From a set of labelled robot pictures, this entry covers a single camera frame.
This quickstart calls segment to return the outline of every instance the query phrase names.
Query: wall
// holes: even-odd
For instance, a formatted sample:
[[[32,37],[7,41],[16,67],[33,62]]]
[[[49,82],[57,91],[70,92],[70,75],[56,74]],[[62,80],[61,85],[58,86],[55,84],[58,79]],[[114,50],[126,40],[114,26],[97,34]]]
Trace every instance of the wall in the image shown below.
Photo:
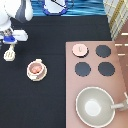
[[[112,40],[115,40],[128,19],[127,0],[104,0]]]

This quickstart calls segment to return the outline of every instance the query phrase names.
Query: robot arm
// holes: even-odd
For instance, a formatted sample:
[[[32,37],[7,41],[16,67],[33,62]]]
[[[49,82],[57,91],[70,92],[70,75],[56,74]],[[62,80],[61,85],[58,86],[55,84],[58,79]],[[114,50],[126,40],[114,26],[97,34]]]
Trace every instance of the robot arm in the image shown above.
[[[33,10],[30,0],[5,0],[5,10],[9,17],[13,17],[21,23],[30,21]]]
[[[28,35],[24,30],[13,30],[10,18],[21,23],[30,21],[33,17],[33,9],[30,0],[0,0],[0,39],[5,44],[11,44],[5,52],[6,61],[14,60],[14,46],[17,41],[26,41]]]

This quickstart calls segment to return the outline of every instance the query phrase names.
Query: black burner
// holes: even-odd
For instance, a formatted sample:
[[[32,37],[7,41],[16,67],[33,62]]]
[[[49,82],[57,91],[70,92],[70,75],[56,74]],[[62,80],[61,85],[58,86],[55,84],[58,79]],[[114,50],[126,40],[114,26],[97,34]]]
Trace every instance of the black burner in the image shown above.
[[[85,62],[79,62],[75,66],[75,72],[79,76],[82,76],[82,77],[87,76],[89,75],[90,71],[91,71],[91,68],[89,64]]]
[[[106,58],[111,55],[111,49],[106,45],[99,45],[96,48],[96,54],[102,58]]]
[[[114,66],[109,62],[100,63],[98,70],[103,76],[112,76],[115,72]]]

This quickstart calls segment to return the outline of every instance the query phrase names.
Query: floor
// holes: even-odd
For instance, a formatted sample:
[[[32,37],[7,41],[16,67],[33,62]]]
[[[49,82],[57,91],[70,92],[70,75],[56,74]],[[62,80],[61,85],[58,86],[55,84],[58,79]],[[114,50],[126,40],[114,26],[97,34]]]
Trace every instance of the floor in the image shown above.
[[[43,13],[41,2],[32,0],[34,16],[45,16]],[[69,9],[62,16],[85,16],[85,15],[106,15],[103,0],[74,0],[74,7]]]

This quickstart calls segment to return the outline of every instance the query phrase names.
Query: table surface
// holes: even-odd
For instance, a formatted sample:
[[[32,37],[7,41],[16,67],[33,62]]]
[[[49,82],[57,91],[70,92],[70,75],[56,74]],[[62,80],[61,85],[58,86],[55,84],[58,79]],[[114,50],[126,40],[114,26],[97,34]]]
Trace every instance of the table surface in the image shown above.
[[[78,58],[72,53],[75,44],[85,44],[89,54],[84,58]],[[99,57],[95,50],[99,45],[107,45],[111,48],[111,55],[106,58]],[[75,65],[78,62],[86,62],[91,67],[88,76],[80,77],[75,73]],[[98,71],[101,62],[110,62],[115,67],[112,76],[102,76]],[[78,117],[75,110],[75,100],[78,93],[86,87],[94,86],[106,90],[113,98],[114,103],[120,103],[125,99],[126,91],[119,58],[114,41],[77,41],[66,43],[66,128],[90,128]],[[128,127],[128,111],[116,110],[113,121],[106,128]]]

